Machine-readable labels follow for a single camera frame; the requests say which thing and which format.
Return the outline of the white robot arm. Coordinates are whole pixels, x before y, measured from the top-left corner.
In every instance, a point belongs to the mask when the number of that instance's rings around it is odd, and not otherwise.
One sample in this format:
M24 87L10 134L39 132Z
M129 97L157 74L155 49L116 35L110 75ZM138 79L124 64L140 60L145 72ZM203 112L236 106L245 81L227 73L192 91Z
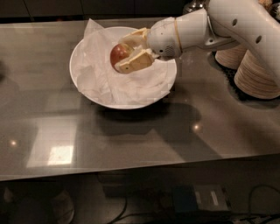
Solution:
M156 59L175 59L191 47L213 51L240 43L280 83L280 24L257 0L206 0L199 10L160 20L120 41L135 49L116 63L121 74L149 67Z

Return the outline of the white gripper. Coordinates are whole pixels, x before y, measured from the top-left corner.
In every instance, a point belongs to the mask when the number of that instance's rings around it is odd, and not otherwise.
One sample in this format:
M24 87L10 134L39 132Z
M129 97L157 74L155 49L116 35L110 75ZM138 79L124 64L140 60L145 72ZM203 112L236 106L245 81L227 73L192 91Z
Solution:
M137 49L129 57L116 62L114 68L120 74L130 74L150 67L158 57L161 60L171 60L182 54L174 17L160 20L150 29L133 31L120 38L118 43L133 48L150 48Z

